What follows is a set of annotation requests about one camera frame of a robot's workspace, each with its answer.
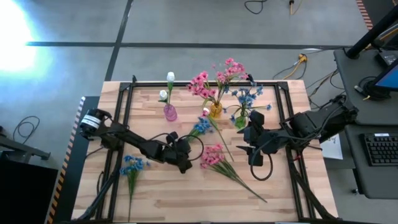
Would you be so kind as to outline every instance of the computer monitor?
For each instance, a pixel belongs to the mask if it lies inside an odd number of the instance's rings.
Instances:
[[[372,81],[372,86],[378,90],[398,91],[398,60]]]

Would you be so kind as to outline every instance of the green vase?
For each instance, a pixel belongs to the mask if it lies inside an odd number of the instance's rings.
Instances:
[[[238,129],[242,129],[246,126],[246,117],[245,116],[239,116],[235,119],[235,127]]]

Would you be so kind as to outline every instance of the black desk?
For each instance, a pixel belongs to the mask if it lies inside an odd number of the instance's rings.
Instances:
[[[359,138],[362,133],[398,133],[398,93],[385,101],[364,101],[354,89],[363,78],[383,71],[374,59],[375,50],[361,52],[358,59],[348,58],[343,50],[334,54],[347,99],[359,109],[356,124],[345,127],[358,189],[368,198],[398,199],[398,167],[369,166]]]
[[[358,59],[348,58],[344,50],[336,50],[337,68],[346,90],[347,98],[359,109],[357,124],[363,125],[398,125],[398,93],[391,92],[391,99],[384,101],[363,100],[354,86],[361,79],[378,76],[383,68],[375,61],[375,50],[361,52]]]
[[[347,125],[345,133],[360,179],[359,191],[367,198],[398,199],[398,167],[371,167],[359,140],[362,133],[396,133],[397,127]]]

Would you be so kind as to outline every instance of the white paper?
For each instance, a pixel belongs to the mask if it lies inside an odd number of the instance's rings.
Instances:
[[[331,137],[321,144],[322,154],[324,158],[329,159],[343,159],[341,153],[340,137],[338,134]]]

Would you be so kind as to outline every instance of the yellow vase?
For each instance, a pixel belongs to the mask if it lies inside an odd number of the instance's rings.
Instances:
[[[212,118],[219,118],[221,116],[221,112],[223,111],[223,105],[221,103],[215,104],[212,103],[210,106],[210,116]]]

